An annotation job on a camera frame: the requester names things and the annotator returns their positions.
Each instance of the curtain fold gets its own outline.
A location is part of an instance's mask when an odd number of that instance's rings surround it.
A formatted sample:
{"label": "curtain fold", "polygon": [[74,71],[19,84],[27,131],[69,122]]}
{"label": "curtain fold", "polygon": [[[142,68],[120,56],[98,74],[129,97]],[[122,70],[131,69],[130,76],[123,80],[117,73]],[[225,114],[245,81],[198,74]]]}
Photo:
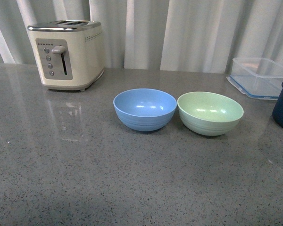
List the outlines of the curtain fold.
{"label": "curtain fold", "polygon": [[27,26],[102,23],[106,67],[229,73],[234,57],[283,64],[283,0],[0,0],[0,63],[35,64]]}

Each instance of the toaster button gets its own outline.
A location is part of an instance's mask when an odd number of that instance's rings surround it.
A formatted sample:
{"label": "toaster button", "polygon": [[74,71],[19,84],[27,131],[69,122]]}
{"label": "toaster button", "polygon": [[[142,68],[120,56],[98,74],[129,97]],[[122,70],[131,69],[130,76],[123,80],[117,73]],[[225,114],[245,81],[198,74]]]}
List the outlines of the toaster button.
{"label": "toaster button", "polygon": [[49,53],[49,48],[44,48],[45,53]]}

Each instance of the toaster lever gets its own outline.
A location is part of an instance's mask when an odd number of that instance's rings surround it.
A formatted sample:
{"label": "toaster lever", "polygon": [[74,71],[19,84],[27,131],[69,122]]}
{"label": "toaster lever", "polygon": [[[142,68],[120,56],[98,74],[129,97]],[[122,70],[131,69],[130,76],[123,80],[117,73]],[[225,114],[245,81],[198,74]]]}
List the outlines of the toaster lever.
{"label": "toaster lever", "polygon": [[54,54],[61,54],[61,59],[62,59],[62,64],[64,68],[64,74],[67,75],[67,69],[66,69],[66,64],[65,64],[65,59],[64,59],[64,52],[66,48],[64,46],[55,46],[51,52]]}
{"label": "toaster lever", "polygon": [[65,52],[65,50],[66,50],[66,48],[65,48],[64,46],[55,46],[55,47],[51,50],[51,52],[52,52],[52,53],[55,53],[55,54],[62,54],[62,53]]}

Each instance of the blue bowl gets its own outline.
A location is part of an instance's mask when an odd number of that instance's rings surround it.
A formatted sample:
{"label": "blue bowl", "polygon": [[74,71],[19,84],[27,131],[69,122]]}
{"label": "blue bowl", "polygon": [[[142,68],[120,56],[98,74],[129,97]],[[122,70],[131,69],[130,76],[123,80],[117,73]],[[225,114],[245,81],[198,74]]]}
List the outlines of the blue bowl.
{"label": "blue bowl", "polygon": [[156,89],[131,89],[118,94],[113,105],[120,121],[138,131],[164,127],[174,115],[177,102],[170,94]]}

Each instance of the toaster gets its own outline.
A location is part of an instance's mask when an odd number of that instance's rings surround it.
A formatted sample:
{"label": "toaster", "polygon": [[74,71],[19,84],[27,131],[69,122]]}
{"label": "toaster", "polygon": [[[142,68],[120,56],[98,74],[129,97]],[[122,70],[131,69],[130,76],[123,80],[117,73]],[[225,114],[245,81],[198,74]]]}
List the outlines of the toaster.
{"label": "toaster", "polygon": [[104,72],[101,23],[59,20],[27,27],[42,84],[84,91]]}

